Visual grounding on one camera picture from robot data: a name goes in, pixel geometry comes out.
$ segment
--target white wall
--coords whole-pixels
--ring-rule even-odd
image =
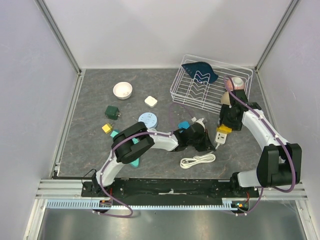
[[[255,66],[290,0],[45,0],[82,68]]]
[[[0,235],[22,239],[76,73],[33,0],[0,1]]]
[[[301,180],[320,224],[320,1],[300,1],[260,76],[279,132],[302,147]]]

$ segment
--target gray countertop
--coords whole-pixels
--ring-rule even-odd
[[[172,103],[170,87],[176,73],[177,69],[87,70],[64,147],[59,177],[82,177],[90,169],[99,170],[102,167],[112,145],[110,134],[102,130],[106,123],[112,123],[114,129],[122,131],[135,124],[141,114],[152,112],[158,118],[156,129],[161,132],[171,131],[168,108]],[[113,87],[118,82],[131,83],[133,92],[129,99],[119,100],[113,95]],[[154,108],[144,103],[148,96],[158,100]],[[249,100],[258,102],[267,114],[255,73]],[[108,105],[119,108],[121,117],[118,120],[106,118]],[[201,109],[190,109],[196,118],[206,117],[206,127],[213,142],[219,116]],[[191,122],[188,113],[180,106],[174,106],[172,118],[176,128],[182,121]],[[189,169],[180,168],[182,158],[205,153],[199,153],[192,147],[181,152],[150,149],[140,157],[137,168],[128,164],[117,177],[228,179],[234,172],[254,169],[260,159],[261,149],[250,131],[243,127],[242,131],[228,135],[226,144],[214,153],[214,162],[198,164]]]

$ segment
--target green block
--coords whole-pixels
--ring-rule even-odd
[[[119,108],[117,108],[116,106],[108,106],[105,110],[105,116],[108,119],[112,119],[112,120],[117,120],[119,117]]]

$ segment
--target beige square object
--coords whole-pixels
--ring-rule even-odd
[[[148,96],[145,100],[144,100],[145,104],[147,104],[150,108],[153,108],[155,105],[157,105],[158,100],[155,99],[152,96]]]

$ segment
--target white cable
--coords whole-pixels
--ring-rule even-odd
[[[216,156],[212,154],[212,152],[209,152],[202,156],[194,156],[193,158],[182,158],[180,161],[180,167],[183,169],[188,169],[197,164],[212,163],[214,160],[216,160]]]

